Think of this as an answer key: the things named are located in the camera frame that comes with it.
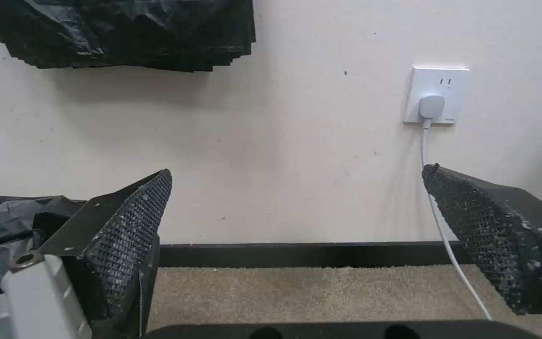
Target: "white plug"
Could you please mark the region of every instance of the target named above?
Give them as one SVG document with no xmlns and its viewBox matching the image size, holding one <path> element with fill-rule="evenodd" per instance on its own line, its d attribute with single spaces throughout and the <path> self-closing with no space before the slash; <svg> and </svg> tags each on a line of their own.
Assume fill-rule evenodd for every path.
<svg viewBox="0 0 542 339">
<path fill-rule="evenodd" d="M 445 97 L 442 95 L 428 95 L 420 99 L 417 113 L 423 118 L 422 127 L 429 129 L 432 120 L 435 120 L 445 111 Z"/>
</svg>

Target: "white wall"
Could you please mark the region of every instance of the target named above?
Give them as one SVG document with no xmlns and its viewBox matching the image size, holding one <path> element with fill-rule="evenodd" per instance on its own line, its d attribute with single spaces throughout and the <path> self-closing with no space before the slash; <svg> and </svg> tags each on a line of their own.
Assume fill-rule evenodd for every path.
<svg viewBox="0 0 542 339">
<path fill-rule="evenodd" d="M 436 240 L 412 65 L 472 70 L 430 160 L 542 199 L 542 3 L 257 0 L 213 73 L 38 70 L 0 45 L 0 194 L 108 193 L 161 168 L 164 243 Z"/>
</svg>

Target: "black textured grip pad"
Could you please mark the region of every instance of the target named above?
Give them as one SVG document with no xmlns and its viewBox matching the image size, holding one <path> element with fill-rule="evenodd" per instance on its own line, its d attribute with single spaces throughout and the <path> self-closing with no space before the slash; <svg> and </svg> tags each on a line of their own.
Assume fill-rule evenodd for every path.
<svg viewBox="0 0 542 339">
<path fill-rule="evenodd" d="M 542 201 L 436 165 L 428 192 L 471 259 L 516 314 L 542 313 Z"/>
</svg>

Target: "black mesh pad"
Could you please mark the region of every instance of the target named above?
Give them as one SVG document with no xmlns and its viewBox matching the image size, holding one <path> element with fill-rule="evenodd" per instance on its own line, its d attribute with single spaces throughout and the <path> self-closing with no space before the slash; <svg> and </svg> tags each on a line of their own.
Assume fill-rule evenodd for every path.
<svg viewBox="0 0 542 339">
<path fill-rule="evenodd" d="M 40 248 L 62 257 L 90 322 L 127 315 L 171 186 L 165 169 L 93 198 Z"/>
<path fill-rule="evenodd" d="M 542 201 L 436 165 L 423 180 L 471 259 L 517 314 L 542 313 Z"/>
</svg>

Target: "black baseboard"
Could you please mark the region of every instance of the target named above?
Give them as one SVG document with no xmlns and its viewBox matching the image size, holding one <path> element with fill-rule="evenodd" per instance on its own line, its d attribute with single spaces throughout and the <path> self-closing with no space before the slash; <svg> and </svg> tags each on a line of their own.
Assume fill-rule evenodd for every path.
<svg viewBox="0 0 542 339">
<path fill-rule="evenodd" d="M 460 264 L 471 264 L 459 242 Z M 161 245 L 160 267 L 388 267 L 450 264 L 440 241 Z"/>
</svg>

